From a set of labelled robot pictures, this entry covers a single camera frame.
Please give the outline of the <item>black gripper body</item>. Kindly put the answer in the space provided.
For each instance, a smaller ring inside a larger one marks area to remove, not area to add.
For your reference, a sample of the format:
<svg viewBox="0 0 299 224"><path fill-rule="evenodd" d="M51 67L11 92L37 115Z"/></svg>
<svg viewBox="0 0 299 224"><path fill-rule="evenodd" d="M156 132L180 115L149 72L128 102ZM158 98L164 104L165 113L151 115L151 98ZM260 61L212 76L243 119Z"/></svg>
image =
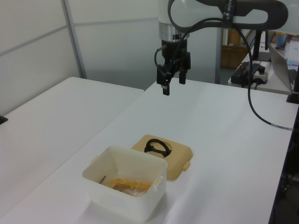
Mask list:
<svg viewBox="0 0 299 224"><path fill-rule="evenodd" d="M163 67L166 71L188 70L188 51L187 40L168 42L162 40L162 46L166 46L162 50L164 58Z"/></svg>

